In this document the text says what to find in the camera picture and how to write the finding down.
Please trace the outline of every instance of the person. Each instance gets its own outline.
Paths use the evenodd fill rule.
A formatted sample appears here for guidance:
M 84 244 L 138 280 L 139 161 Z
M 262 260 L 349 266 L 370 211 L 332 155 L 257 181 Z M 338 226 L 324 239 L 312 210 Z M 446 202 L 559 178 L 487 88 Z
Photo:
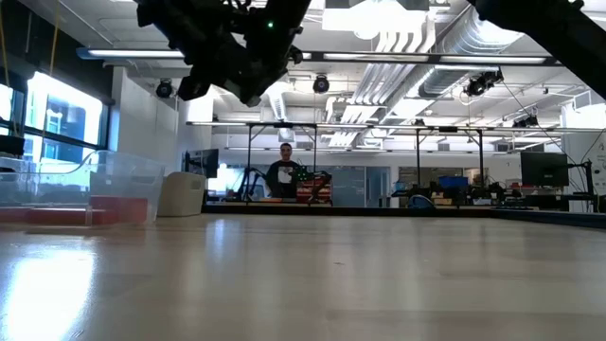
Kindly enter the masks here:
M 296 198 L 296 179 L 294 170 L 299 166 L 291 161 L 293 147 L 289 143 L 280 146 L 281 159 L 267 171 L 267 185 L 273 198 Z

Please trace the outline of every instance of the motion capture camera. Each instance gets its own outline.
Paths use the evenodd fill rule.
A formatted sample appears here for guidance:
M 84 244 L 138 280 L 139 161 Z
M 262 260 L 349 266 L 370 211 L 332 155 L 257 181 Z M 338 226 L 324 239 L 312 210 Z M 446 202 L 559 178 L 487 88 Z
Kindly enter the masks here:
M 251 0 L 134 1 L 139 26 L 155 25 L 192 66 L 177 92 L 183 100 L 204 96 L 215 84 L 256 106 L 286 74 L 289 60 L 303 60 L 293 39 L 311 0 L 269 0 L 262 9 L 251 7 Z
M 326 94 L 330 89 L 330 82 L 326 75 L 317 75 L 313 82 L 313 92 L 316 94 Z
M 463 92 L 469 97 L 478 97 L 484 95 L 487 91 L 494 87 L 494 84 L 504 81 L 503 72 L 484 72 L 479 77 L 471 78 L 470 83 L 465 87 Z
M 155 89 L 155 94 L 161 99 L 169 99 L 172 96 L 172 81 L 170 79 L 161 80 Z

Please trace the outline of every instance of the transparent acrylic box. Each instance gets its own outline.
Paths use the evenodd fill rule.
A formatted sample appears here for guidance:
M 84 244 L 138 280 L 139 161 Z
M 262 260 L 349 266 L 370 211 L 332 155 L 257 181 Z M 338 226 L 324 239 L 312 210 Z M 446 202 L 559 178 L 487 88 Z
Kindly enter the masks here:
M 145 224 L 155 220 L 165 167 L 107 151 L 82 163 L 0 158 L 0 224 Z

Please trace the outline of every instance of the ceiling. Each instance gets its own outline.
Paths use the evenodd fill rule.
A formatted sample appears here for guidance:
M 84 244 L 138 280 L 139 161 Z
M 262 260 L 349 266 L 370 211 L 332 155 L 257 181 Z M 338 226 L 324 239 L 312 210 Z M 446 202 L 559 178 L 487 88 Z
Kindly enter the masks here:
M 55 10 L 54 1 L 50 0 L 20 0 L 26 6 L 52 20 Z M 167 39 L 155 27 L 138 27 L 136 22 L 136 4 L 111 0 L 61 0 L 61 30 L 89 47 L 113 48 L 167 48 Z M 450 0 L 451 9 L 437 17 L 437 32 L 445 28 L 456 15 L 467 6 L 465 0 Z M 595 15 L 606 12 L 606 2 L 601 0 L 585 0 L 585 11 Z M 311 20 L 303 23 L 304 32 L 295 40 L 295 44 L 303 50 L 334 50 L 334 51 L 370 51 L 376 47 L 377 39 L 365 41 L 357 38 L 351 32 L 325 31 L 317 22 L 318 13 L 324 8 L 323 0 L 313 0 L 310 13 Z M 545 54 L 545 51 L 528 37 L 523 37 L 511 45 L 506 53 L 516 54 Z M 129 75 L 150 85 L 150 89 L 160 78 L 175 78 L 184 73 L 186 66 L 179 61 L 149 61 L 132 62 Z M 287 107 L 325 108 L 327 98 L 334 94 L 350 94 L 353 92 L 366 70 L 362 63 L 301 63 L 290 68 L 289 81 L 294 85 L 293 91 L 284 94 Z M 558 123 L 560 107 L 558 104 L 569 99 L 565 96 L 554 96 L 562 92 L 567 95 L 580 93 L 584 89 L 582 81 L 565 68 L 528 68 L 505 67 L 503 69 L 506 83 L 510 90 L 524 105 L 537 103 L 540 117 L 545 124 Z M 312 83 L 318 73 L 327 74 L 331 81 L 331 93 L 315 95 Z M 545 87 L 550 88 L 550 95 L 544 94 Z M 509 90 L 497 86 L 486 96 L 466 105 L 460 100 L 461 88 L 455 88 L 449 100 L 439 100 L 430 109 L 432 114 L 426 117 L 427 124 L 446 125 L 462 122 L 486 124 L 499 117 L 520 110 L 520 103 L 511 97 Z M 216 105 L 217 114 L 259 112 L 259 108 L 247 108 L 238 99 L 223 93 L 221 101 Z

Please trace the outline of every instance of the computer monitor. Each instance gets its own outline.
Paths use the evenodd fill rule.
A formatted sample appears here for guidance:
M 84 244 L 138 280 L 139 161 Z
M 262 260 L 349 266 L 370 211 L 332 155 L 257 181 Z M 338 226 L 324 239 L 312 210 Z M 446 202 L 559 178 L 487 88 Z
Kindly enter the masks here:
M 219 150 L 202 151 L 202 168 L 207 179 L 216 178 L 219 169 Z
M 568 158 L 563 153 L 520 154 L 522 183 L 530 186 L 565 187 L 568 179 Z

